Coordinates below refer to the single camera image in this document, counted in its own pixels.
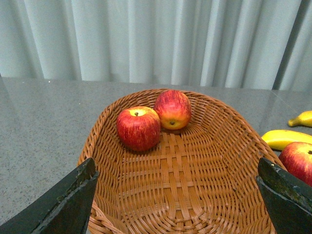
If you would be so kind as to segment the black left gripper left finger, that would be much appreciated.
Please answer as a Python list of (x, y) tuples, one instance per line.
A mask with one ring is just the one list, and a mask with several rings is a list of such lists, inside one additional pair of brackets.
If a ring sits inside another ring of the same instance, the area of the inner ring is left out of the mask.
[(0, 227), (2, 234), (84, 234), (98, 180), (88, 158), (35, 202)]

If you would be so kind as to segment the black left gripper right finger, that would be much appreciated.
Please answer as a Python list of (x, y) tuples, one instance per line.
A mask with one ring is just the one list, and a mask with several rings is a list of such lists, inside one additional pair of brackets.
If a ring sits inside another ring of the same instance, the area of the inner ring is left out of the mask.
[(312, 187), (262, 157), (256, 182), (278, 234), (312, 232)]

